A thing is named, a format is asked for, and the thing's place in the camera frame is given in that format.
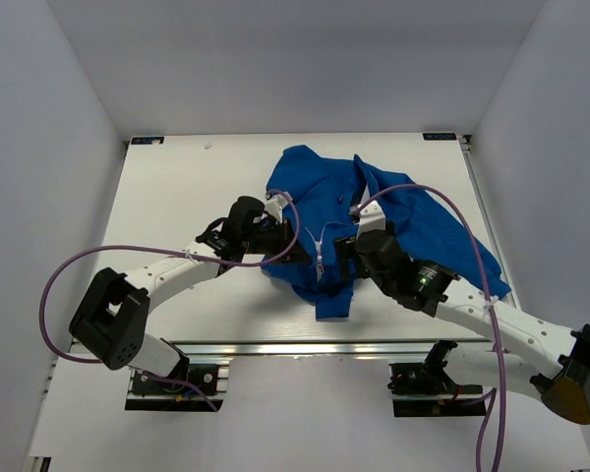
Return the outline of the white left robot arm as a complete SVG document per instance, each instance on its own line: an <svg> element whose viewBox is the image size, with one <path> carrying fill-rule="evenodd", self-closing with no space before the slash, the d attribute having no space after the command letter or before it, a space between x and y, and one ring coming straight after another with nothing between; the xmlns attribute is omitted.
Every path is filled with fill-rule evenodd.
<svg viewBox="0 0 590 472"><path fill-rule="evenodd" d="M189 360L147 333L148 316L183 291L244 266L247 254L263 256L265 266L308 263L298 242L299 214L283 214L294 207L283 191L269 192L264 202L243 196L181 252L163 252L161 260L127 272L102 269L70 322L70 334L108 369L130 367L165 391L179 391L188 380Z"/></svg>

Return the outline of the blue zip-up jacket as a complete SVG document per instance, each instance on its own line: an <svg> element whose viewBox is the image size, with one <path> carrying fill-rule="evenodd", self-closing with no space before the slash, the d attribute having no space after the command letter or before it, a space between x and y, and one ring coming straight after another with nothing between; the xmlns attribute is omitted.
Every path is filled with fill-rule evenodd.
<svg viewBox="0 0 590 472"><path fill-rule="evenodd" d="M341 271L335 242L386 223L411 258L441 263L476 287L485 274L500 298L510 291L491 252L482 243L472 244L462 224L404 173L380 170L359 156L325 158L295 146L283 152L266 186L291 197L283 215L300 223L298 241L311 260L267 265L264 271L313 304L317 320L346 318L350 311L356 267Z"/></svg>

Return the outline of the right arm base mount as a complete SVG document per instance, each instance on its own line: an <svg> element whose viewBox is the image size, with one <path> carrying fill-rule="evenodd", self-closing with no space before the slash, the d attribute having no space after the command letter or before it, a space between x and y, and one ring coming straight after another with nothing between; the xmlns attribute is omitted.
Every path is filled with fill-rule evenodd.
<svg viewBox="0 0 590 472"><path fill-rule="evenodd" d="M395 418L483 417L486 393L479 385L455 383L444 372L447 357L458 344L438 341L420 362L396 362L389 365Z"/></svg>

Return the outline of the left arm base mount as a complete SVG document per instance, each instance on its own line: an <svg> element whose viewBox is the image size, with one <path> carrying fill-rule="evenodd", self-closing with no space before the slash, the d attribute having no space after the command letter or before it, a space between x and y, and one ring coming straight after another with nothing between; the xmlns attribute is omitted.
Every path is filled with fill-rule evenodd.
<svg viewBox="0 0 590 472"><path fill-rule="evenodd" d="M125 410L216 413L223 404L228 379L229 364L213 359L191 362L181 383L166 383L144 371L133 371Z"/></svg>

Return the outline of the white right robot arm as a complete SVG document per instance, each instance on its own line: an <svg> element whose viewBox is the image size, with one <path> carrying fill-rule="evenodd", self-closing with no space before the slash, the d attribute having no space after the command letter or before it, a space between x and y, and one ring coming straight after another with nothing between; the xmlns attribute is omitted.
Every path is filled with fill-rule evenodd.
<svg viewBox="0 0 590 472"><path fill-rule="evenodd" d="M453 270L411 258L385 230L335 239L333 246L342 276L369 278L403 308L488 341L439 340L421 363L393 365L393 394L454 397L467 385L505 385L566 421L590 424L590 324L575 330L487 301Z"/></svg>

